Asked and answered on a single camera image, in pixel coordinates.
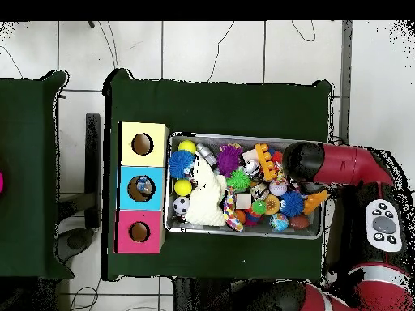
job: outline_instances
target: red ball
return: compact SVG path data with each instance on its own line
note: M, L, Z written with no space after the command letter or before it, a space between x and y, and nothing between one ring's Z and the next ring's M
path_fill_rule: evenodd
M304 230L310 225L306 215L296 215L289 218L289 226L295 230Z

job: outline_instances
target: table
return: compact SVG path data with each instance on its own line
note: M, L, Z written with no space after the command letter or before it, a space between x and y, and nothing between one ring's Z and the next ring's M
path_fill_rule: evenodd
M321 275L316 240L167 232L160 254L113 252L119 121L164 123L170 132L327 141L330 83L186 83L135 80L115 70L105 80L102 277L177 275L239 279Z

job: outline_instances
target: blue ball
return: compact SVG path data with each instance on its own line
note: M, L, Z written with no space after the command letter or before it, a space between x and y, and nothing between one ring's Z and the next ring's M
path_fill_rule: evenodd
M184 179L184 171L190 168L195 160L195 156L186 150L175 151L169 159L169 169L172 177Z
M280 211L287 217L300 215L304 209L302 196L295 191L286 192L280 201Z

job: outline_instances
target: soccer ball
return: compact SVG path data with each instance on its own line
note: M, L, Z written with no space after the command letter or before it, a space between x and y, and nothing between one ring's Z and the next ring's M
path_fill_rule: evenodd
M173 203L173 209L176 212L176 215L185 215L187 209L189 208L189 198L179 197Z

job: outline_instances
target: orange toy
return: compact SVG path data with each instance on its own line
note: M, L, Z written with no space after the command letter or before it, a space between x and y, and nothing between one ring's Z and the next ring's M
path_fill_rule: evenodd
M322 202L324 202L328 198L328 192L327 190L321 191L317 194L311 194L307 197L307 199L304 201L304 210L302 213L304 215L309 215L311 212L313 212L318 205L320 205Z
M239 219L239 222L241 222L242 224L245 223L246 216L245 216L245 212L243 210L235 210L235 215Z
M255 150L261 167L263 168L263 179L265 181L271 181L276 177L276 170L274 169L271 154L268 152L268 145L265 143L257 143L255 144Z

